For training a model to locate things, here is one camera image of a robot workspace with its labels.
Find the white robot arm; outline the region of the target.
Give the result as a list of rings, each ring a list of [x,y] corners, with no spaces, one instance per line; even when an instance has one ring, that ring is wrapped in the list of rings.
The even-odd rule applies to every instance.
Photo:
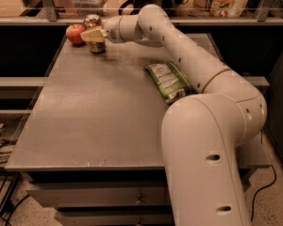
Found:
[[[175,226],[251,226],[235,151],[266,122],[261,92],[209,52],[198,52],[157,5],[112,17],[81,37],[159,43],[196,90],[167,109],[161,126]]]

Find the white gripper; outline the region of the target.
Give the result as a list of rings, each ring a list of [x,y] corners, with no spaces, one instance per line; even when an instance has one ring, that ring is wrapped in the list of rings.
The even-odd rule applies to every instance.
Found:
[[[80,37],[85,42],[104,42],[105,38],[114,43],[122,43],[120,36],[119,23],[121,17],[114,16],[104,21],[103,27],[90,28],[80,34]]]

